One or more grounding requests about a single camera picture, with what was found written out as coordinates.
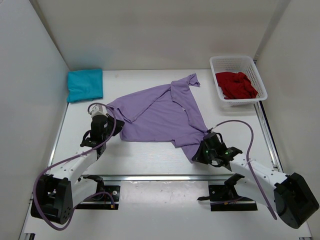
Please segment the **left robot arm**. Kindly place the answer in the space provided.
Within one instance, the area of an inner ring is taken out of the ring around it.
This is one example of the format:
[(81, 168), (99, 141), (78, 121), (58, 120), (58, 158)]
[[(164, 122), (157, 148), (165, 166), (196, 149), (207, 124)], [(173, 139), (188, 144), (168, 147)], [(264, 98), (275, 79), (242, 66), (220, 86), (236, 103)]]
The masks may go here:
[(105, 191), (103, 178), (84, 172), (103, 155), (106, 141), (118, 135), (124, 125), (124, 121), (108, 113), (93, 113), (90, 130), (84, 133), (75, 158), (54, 165), (49, 174), (42, 173), (36, 181), (31, 216), (59, 224), (61, 231), (83, 201), (109, 200), (111, 208), (115, 208), (112, 194)]

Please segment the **purple t-shirt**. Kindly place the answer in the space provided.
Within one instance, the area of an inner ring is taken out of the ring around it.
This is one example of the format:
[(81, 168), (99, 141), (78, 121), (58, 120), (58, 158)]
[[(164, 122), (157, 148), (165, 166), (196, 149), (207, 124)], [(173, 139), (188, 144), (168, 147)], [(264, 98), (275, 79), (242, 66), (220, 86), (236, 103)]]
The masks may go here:
[(108, 103), (116, 119), (125, 123), (119, 134), (121, 140), (171, 142), (191, 161), (208, 131), (190, 90), (199, 86), (197, 75), (193, 73)]

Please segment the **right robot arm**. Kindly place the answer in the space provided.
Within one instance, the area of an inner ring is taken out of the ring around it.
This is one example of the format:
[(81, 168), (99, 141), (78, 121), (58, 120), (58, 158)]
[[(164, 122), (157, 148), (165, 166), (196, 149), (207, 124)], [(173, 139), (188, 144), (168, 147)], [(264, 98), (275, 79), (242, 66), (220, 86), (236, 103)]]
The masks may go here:
[(209, 196), (198, 198), (209, 200), (214, 211), (226, 211), (228, 204), (251, 200), (275, 211), (286, 225), (298, 229), (320, 208), (300, 174), (289, 175), (247, 159), (242, 150), (227, 147), (220, 133), (207, 134), (192, 159), (233, 173), (222, 185), (211, 185)]

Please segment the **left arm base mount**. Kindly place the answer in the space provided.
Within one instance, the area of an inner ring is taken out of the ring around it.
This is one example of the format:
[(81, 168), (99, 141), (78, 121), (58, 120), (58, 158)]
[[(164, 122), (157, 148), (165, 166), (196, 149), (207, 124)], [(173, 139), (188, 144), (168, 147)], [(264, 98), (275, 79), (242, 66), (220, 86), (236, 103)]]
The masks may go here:
[(99, 175), (83, 175), (72, 186), (73, 207), (79, 210), (118, 210), (121, 186)]

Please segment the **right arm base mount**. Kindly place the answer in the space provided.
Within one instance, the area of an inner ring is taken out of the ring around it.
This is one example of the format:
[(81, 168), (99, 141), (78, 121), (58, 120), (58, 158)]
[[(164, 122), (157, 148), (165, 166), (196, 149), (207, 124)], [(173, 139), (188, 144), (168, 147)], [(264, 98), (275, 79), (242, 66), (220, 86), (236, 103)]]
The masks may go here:
[(244, 176), (235, 173), (223, 184), (210, 184), (209, 196), (200, 196), (198, 201), (209, 201), (211, 212), (249, 212), (257, 211), (255, 201), (238, 195), (235, 186)]

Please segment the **teal t-shirt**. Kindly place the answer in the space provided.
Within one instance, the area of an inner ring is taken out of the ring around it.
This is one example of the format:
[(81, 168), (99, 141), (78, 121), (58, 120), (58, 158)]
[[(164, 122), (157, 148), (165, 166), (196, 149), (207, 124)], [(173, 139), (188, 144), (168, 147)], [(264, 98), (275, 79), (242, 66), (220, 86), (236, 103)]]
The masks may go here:
[(104, 96), (103, 71), (101, 69), (69, 71), (67, 88), (68, 103), (102, 99)]

